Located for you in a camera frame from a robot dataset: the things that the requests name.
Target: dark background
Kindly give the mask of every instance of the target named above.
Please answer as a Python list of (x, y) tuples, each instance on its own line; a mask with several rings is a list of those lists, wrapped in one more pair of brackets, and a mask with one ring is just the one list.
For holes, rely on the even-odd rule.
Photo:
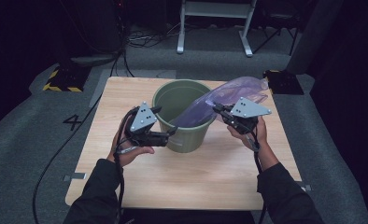
[[(122, 15), (131, 22), (161, 26), (160, 20), (177, 22), (180, 1), (153, 1), (157, 22), (141, 9)], [(60, 27), (70, 57), (92, 55), (58, 1), (45, 1), (49, 14)], [(76, 12), (74, 1), (64, 1)], [(146, 0), (135, 4), (149, 4)], [(46, 67), (57, 63), (53, 47), (45, 37), (45, 23), (38, 20), (32, 1), (0, 0), (0, 120), (25, 100), (28, 86)], [(73, 13), (75, 22), (80, 16)], [(84, 26), (81, 31), (87, 34)], [(315, 78), (311, 96), (330, 135), (359, 182), (368, 208), (368, 0), (346, 0), (331, 31), (318, 50), (307, 73)]]

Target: black cable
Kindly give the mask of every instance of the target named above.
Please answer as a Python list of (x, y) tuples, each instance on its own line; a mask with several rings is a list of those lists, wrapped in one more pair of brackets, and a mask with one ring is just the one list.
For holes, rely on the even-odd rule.
[(119, 217), (121, 217), (122, 199), (123, 199), (123, 193), (125, 192), (125, 179), (123, 178), (122, 167), (120, 166), (120, 154), (118, 153), (118, 151), (120, 150), (120, 145), (128, 140), (128, 139), (123, 139), (123, 141), (121, 140), (122, 133), (123, 133), (123, 127), (125, 126), (128, 118), (135, 111), (136, 111), (136, 108), (131, 109), (128, 113), (126, 113), (125, 117), (123, 117), (122, 121), (120, 122), (120, 128), (118, 130), (118, 138), (117, 138), (117, 141), (119, 142), (116, 143), (116, 146), (115, 146), (114, 161), (115, 161), (116, 168), (117, 168), (118, 180), (120, 181), (120, 195), (118, 196)]
[[(254, 145), (256, 146), (256, 148), (260, 149), (260, 143), (258, 142), (258, 139), (257, 139), (257, 132), (258, 132), (258, 129), (257, 129), (257, 126), (256, 126), (256, 132), (251, 132), (251, 135), (253, 135), (254, 137)], [(254, 151), (254, 161), (256, 163), (256, 166), (257, 166), (257, 170), (259, 172), (259, 174), (262, 173), (262, 166), (260, 164), (260, 160), (259, 160), (259, 151)], [(262, 205), (262, 212), (261, 212), (261, 215), (260, 215), (260, 219), (259, 219), (259, 224), (262, 224), (263, 222), (263, 219), (265, 217), (265, 214), (266, 214), (266, 204), (263, 203)]]
[(126, 49), (123, 51), (123, 63), (126, 67), (126, 70), (129, 72), (129, 74), (131, 74), (131, 76), (134, 77), (133, 73), (129, 69), (128, 61), (126, 60)]
[[(110, 76), (111, 77), (112, 77), (112, 73), (113, 73), (113, 70), (114, 70), (114, 66), (117, 64), (117, 60), (118, 60), (118, 57), (115, 59), (115, 62), (113, 63), (113, 65), (111, 67), (111, 72), (110, 72)], [(48, 162), (47, 166), (44, 168), (43, 172), (41, 173), (41, 176), (38, 178), (38, 181), (35, 184), (35, 190), (33, 192), (33, 200), (32, 200), (32, 209), (33, 209), (33, 217), (34, 217), (34, 220), (35, 220), (35, 224), (38, 224), (39, 223), (38, 222), (38, 217), (37, 217), (37, 214), (36, 214), (36, 204), (35, 204), (35, 202), (36, 202), (36, 195), (37, 195), (37, 192), (38, 192), (38, 188), (39, 188), (39, 185), (41, 183), (42, 178), (44, 177), (45, 173), (50, 168), (50, 165), (55, 160), (55, 158), (59, 155), (59, 153), (63, 150), (63, 148), (67, 145), (67, 143), (74, 137), (74, 135), (77, 133), (77, 131), (79, 130), (79, 128), (82, 127), (82, 124), (86, 121), (86, 119), (91, 114), (91, 112), (96, 108), (96, 106), (99, 103), (99, 101), (100, 101), (101, 98), (102, 98), (102, 94), (100, 94), (99, 98), (97, 98), (96, 102), (93, 104), (93, 106), (91, 107), (91, 109), (85, 115), (85, 118), (78, 125), (78, 127), (73, 131), (73, 133), (71, 133), (71, 135), (64, 141), (64, 143), (59, 147), (59, 149), (56, 151), (56, 153), (52, 156), (52, 158)]]

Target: plastic bag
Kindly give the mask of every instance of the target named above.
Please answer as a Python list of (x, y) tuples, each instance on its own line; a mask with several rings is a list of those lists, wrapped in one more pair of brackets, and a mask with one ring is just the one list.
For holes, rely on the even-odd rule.
[(268, 90), (268, 82), (265, 79), (255, 77), (236, 78), (193, 101), (171, 123), (182, 128), (202, 125), (217, 116), (212, 108), (214, 102), (222, 105), (232, 105), (243, 96), (259, 104), (268, 97), (260, 92), (265, 90)]

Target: chair leg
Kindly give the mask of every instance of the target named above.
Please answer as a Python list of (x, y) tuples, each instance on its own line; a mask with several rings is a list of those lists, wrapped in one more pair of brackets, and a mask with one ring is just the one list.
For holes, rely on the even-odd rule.
[(280, 30), (276, 30), (271, 36), (269, 36), (265, 41), (263, 41), (262, 44), (260, 44), (256, 50), (253, 51), (253, 53), (256, 53), (257, 50), (259, 50), (260, 48), (262, 48), (262, 46), (264, 46), (270, 39), (272, 39), (272, 37), (274, 37), (277, 33), (279, 33)]
[(292, 50), (294, 49), (295, 40), (297, 39), (297, 35), (298, 35), (298, 27), (295, 28), (295, 34), (294, 34), (294, 38), (292, 40), (291, 49), (290, 49), (290, 53), (289, 53), (290, 56), (292, 54)]

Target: cable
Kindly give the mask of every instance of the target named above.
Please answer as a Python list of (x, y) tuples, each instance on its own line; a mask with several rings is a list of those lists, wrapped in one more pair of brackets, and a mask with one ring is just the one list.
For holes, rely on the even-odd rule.
[[(114, 66), (117, 64), (117, 60), (118, 60), (118, 57), (115, 59), (115, 62), (113, 63), (113, 65), (111, 67), (111, 72), (110, 72), (110, 76), (111, 77), (112, 77), (112, 73), (113, 73), (113, 70), (114, 70)], [(38, 178), (38, 181), (35, 184), (35, 190), (33, 192), (33, 200), (32, 200), (32, 209), (33, 209), (33, 217), (34, 217), (34, 220), (35, 220), (35, 224), (39, 224), (38, 217), (37, 217), (37, 214), (36, 214), (36, 204), (35, 204), (35, 202), (36, 202), (36, 195), (37, 195), (37, 192), (38, 192), (38, 187), (39, 187), (39, 185), (40, 185), (40, 183), (42, 181), (42, 178), (44, 177), (45, 173), (50, 168), (50, 165), (55, 160), (55, 158), (64, 149), (64, 147), (67, 145), (67, 143), (74, 137), (74, 135), (77, 133), (77, 131), (79, 130), (79, 128), (82, 127), (82, 124), (86, 121), (86, 119), (91, 114), (91, 112), (96, 108), (96, 106), (99, 103), (99, 101), (100, 101), (101, 98), (102, 98), (102, 94), (100, 94), (99, 98), (97, 98), (96, 102), (93, 104), (93, 106), (91, 107), (91, 109), (85, 115), (85, 118), (78, 125), (78, 127), (73, 131), (73, 133), (71, 133), (71, 135), (64, 141), (64, 143), (59, 147), (59, 149), (56, 151), (56, 153), (52, 156), (52, 158), (48, 162), (47, 166), (45, 166), (43, 172), (41, 173), (41, 176)]]
[[(257, 139), (257, 132), (258, 132), (257, 126), (256, 126), (255, 129), (256, 129), (256, 132), (255, 133), (251, 132), (251, 135), (253, 135), (253, 137), (254, 137), (254, 144), (255, 144), (256, 148), (260, 148), (260, 144), (259, 144), (258, 139)], [(254, 151), (254, 161), (256, 162), (256, 166), (257, 166), (257, 170), (258, 170), (259, 174), (261, 174), (262, 173), (262, 166), (260, 164), (258, 154), (259, 154), (259, 151)], [(266, 204), (263, 203), (262, 212), (261, 212), (260, 219), (259, 219), (259, 224), (262, 224), (263, 219), (265, 217), (265, 214), (266, 214)]]

